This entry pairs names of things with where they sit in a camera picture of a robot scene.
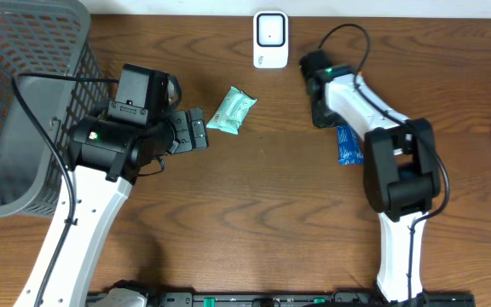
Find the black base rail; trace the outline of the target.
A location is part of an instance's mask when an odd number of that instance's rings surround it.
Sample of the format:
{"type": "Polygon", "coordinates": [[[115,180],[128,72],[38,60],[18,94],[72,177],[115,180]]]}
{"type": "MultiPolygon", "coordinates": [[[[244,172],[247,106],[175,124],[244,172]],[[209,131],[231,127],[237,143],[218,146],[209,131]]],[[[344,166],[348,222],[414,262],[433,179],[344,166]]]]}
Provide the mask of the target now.
{"type": "Polygon", "coordinates": [[[118,281],[105,293],[89,294],[86,306],[152,307],[300,307],[397,306],[374,290],[343,289],[334,293],[195,293],[159,292],[134,281],[118,281]]]}

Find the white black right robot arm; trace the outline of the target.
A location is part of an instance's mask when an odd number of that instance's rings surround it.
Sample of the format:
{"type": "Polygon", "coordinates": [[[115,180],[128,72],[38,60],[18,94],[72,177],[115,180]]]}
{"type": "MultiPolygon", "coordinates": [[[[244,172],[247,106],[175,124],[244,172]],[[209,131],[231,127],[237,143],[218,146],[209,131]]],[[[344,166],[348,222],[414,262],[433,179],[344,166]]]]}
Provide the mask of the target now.
{"type": "Polygon", "coordinates": [[[301,73],[312,102],[339,116],[363,141],[363,187],[380,221],[376,284],[384,302],[421,305],[421,239],[441,190],[428,149],[434,142],[430,123],[392,109],[347,65],[302,67],[301,73]]]}

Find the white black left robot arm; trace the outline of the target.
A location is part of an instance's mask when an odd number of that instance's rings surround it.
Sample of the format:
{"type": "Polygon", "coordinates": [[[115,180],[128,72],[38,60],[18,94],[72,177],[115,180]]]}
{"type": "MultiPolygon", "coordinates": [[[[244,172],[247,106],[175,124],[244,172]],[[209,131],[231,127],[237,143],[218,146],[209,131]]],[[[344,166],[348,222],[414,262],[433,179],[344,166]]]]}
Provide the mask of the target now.
{"type": "Polygon", "coordinates": [[[72,163],[18,306],[148,306],[157,297],[124,283],[88,294],[111,225],[142,176],[167,155],[208,146],[201,109],[176,111],[146,126],[87,116],[74,128],[72,163]]]}

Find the mint green wipes pack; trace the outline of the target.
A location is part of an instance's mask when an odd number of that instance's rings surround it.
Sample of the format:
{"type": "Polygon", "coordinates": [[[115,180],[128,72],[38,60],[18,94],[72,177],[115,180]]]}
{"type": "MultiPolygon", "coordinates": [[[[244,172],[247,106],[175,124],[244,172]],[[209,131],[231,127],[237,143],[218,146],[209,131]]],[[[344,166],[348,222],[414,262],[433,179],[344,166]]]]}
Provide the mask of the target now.
{"type": "Polygon", "coordinates": [[[231,86],[206,127],[238,135],[246,115],[256,102],[257,99],[253,99],[244,91],[231,86]]]}

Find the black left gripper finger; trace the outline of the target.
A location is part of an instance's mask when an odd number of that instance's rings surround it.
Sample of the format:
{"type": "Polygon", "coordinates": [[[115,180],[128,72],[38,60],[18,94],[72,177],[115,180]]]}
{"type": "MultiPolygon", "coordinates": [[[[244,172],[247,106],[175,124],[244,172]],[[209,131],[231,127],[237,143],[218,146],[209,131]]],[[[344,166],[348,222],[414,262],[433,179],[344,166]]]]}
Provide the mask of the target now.
{"type": "Polygon", "coordinates": [[[191,141],[193,149],[206,149],[209,146],[206,134],[204,114],[201,108],[196,107],[189,111],[191,124],[191,141]]]}
{"type": "Polygon", "coordinates": [[[191,136],[192,124],[188,111],[177,111],[173,113],[172,124],[176,130],[176,141],[178,142],[174,154],[182,154],[193,150],[193,137],[191,136]]]}

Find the grey plastic basket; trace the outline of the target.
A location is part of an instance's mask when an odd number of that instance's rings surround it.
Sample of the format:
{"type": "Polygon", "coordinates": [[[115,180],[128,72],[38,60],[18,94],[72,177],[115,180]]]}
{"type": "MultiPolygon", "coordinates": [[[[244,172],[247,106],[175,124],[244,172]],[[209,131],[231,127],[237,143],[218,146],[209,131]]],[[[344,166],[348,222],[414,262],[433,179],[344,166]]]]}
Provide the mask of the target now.
{"type": "Polygon", "coordinates": [[[61,169],[14,87],[63,154],[68,131],[108,96],[79,1],[0,1],[0,217],[50,217],[61,169]]]}

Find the white barcode scanner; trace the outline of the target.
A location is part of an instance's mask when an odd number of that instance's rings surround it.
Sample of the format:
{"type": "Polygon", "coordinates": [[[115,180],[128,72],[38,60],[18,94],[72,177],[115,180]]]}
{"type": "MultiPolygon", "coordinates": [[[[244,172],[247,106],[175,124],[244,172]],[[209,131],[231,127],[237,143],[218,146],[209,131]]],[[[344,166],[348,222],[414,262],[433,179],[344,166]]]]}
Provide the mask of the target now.
{"type": "Polygon", "coordinates": [[[253,65],[279,69],[289,57],[289,20],[282,11],[259,11],[253,16],[253,65]]]}

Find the blue Oreo cookie pack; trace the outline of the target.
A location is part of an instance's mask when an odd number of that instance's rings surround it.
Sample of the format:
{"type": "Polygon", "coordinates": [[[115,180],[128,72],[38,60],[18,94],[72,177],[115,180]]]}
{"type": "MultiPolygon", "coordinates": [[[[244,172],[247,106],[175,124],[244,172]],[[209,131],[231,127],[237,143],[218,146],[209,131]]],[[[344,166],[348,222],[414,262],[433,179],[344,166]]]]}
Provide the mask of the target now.
{"type": "Polygon", "coordinates": [[[362,165],[364,163],[361,144],[349,125],[337,127],[338,163],[340,165],[362,165]]]}

